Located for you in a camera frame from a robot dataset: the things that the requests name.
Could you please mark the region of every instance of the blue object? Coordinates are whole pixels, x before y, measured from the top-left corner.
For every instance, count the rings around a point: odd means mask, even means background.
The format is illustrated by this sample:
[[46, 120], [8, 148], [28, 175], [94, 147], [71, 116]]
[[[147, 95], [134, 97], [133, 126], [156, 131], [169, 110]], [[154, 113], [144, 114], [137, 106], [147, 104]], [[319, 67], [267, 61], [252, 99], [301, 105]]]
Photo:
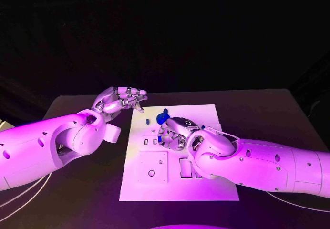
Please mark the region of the blue object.
[[167, 113], [169, 113], [169, 111], [167, 111], [167, 109], [165, 109], [165, 110], [163, 110], [163, 113], [160, 113], [160, 114], [157, 115], [156, 121], [157, 121], [157, 124], [159, 124], [159, 125], [162, 125], [162, 124], [166, 122], [166, 120], [170, 118], [170, 115], [169, 115]]

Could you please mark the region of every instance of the dark table surface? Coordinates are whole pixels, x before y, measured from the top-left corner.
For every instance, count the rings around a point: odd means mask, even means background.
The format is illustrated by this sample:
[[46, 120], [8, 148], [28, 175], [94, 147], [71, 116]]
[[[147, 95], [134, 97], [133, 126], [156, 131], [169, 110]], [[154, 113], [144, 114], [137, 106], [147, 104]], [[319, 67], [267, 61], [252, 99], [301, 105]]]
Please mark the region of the dark table surface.
[[[94, 99], [95, 95], [58, 97], [45, 119], [88, 109]], [[286, 89], [156, 93], [149, 94], [149, 100], [142, 104], [143, 106], [215, 104], [225, 132], [241, 138], [327, 151]], [[74, 160], [54, 172], [33, 201], [0, 223], [2, 229], [146, 229], [173, 224], [277, 229], [330, 227], [330, 213], [299, 208], [277, 200], [267, 192], [244, 186], [238, 186], [240, 201], [120, 202], [131, 115], [133, 110], [123, 110], [111, 121], [111, 124], [121, 128], [118, 142], [111, 144], [104, 141], [90, 156]], [[25, 185], [3, 191], [2, 199], [13, 197], [28, 187], [29, 185]], [[33, 191], [10, 206], [3, 207], [0, 216], [9, 215], [32, 196]], [[306, 194], [296, 195], [301, 201], [306, 196]], [[325, 198], [317, 198], [316, 202], [329, 203]]]

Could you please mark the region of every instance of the robotic arm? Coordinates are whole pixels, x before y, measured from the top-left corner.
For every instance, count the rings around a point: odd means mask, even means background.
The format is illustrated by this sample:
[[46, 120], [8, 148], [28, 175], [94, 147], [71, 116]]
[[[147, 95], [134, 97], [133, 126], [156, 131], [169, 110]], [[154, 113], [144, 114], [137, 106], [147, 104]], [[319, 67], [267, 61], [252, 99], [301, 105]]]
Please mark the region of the robotic arm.
[[235, 184], [271, 192], [299, 192], [330, 198], [330, 153], [277, 143], [240, 139], [189, 119], [173, 117], [159, 131], [159, 144], [179, 151], [208, 179], [225, 177]]
[[107, 122], [121, 109], [144, 112], [147, 92], [110, 87], [91, 109], [0, 132], [0, 191], [38, 180], [72, 160], [90, 155], [103, 140], [116, 143], [120, 128]]

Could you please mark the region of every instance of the robotic hand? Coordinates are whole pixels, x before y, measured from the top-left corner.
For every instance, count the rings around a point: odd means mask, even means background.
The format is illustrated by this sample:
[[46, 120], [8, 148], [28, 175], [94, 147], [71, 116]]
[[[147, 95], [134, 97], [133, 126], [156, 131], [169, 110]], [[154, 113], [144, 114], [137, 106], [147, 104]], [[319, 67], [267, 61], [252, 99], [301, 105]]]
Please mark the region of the robotic hand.
[[147, 92], [110, 87], [91, 109], [0, 132], [0, 191], [38, 180], [72, 160], [90, 155], [103, 140], [116, 143], [120, 128], [107, 124], [121, 109], [144, 112]]
[[240, 139], [173, 117], [159, 131], [159, 144], [175, 151], [188, 148], [189, 160], [208, 179], [225, 177], [264, 191], [299, 192], [330, 198], [330, 153], [277, 143]]

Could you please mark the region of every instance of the gray tabletop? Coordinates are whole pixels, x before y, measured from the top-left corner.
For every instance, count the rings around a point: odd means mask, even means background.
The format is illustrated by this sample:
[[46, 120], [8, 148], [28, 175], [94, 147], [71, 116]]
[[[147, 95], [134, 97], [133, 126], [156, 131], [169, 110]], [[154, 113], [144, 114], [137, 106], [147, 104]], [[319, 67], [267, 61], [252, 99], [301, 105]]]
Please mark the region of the gray tabletop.
[[[88, 109], [95, 95], [61, 96], [45, 119]], [[286, 89], [150, 93], [143, 106], [215, 104], [224, 131], [241, 138], [271, 141], [317, 151], [327, 147]], [[120, 187], [131, 126], [131, 110], [111, 124], [121, 128], [118, 142], [103, 142], [98, 150], [52, 174], [35, 200], [0, 223], [0, 228], [150, 228], [202, 224], [228, 228], [327, 228], [330, 214], [299, 208], [267, 192], [238, 186], [240, 201], [120, 202]], [[28, 186], [2, 192], [10, 197]], [[20, 207], [28, 194], [0, 216]], [[306, 194], [287, 194], [304, 202]], [[312, 202], [329, 203], [325, 198]]]

